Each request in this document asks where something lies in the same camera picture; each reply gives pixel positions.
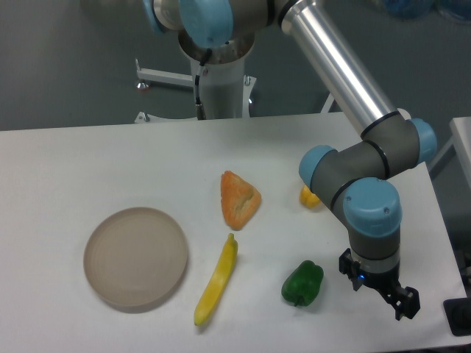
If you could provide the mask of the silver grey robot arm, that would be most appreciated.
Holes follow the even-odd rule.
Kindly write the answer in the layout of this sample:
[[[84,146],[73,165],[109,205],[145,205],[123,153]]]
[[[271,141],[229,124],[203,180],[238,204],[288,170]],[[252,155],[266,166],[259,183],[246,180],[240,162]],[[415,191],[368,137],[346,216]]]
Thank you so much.
[[[344,151],[314,147],[299,166],[305,185],[348,231],[339,270],[355,289],[376,290],[397,318],[413,318],[419,294],[399,282],[402,208],[389,179],[435,155],[431,126],[401,115],[320,1],[145,1],[144,10],[156,32],[178,33],[192,62],[199,120],[240,118],[248,111],[242,65],[258,30],[277,24],[293,37],[361,137]]]

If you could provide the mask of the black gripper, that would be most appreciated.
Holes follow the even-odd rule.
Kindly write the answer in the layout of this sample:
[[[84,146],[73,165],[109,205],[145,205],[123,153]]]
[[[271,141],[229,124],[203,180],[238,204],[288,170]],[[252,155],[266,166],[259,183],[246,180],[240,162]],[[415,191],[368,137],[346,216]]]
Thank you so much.
[[[353,290],[362,286],[384,291],[382,297],[394,309],[397,321],[402,318],[412,319],[420,310],[419,292],[412,287],[399,285],[399,258],[386,260],[366,260],[353,257],[350,249],[346,249],[339,257],[339,271],[351,281]]]

